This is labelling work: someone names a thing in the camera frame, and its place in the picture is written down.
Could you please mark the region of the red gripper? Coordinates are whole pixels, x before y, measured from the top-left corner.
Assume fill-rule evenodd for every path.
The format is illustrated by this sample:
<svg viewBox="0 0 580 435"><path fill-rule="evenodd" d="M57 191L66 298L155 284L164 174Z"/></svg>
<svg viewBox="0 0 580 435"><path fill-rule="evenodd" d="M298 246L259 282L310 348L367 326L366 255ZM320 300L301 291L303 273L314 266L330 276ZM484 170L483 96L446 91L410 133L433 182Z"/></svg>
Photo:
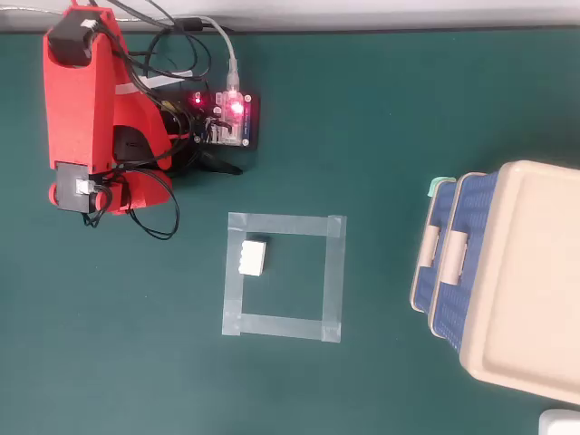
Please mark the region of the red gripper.
<svg viewBox="0 0 580 435"><path fill-rule="evenodd" d="M128 215L131 208L147 208L167 203L170 194L161 182L169 188L172 187L171 180L165 173L130 173L129 180L122 174L111 175L104 181L104 186L111 193L106 212Z"/></svg>

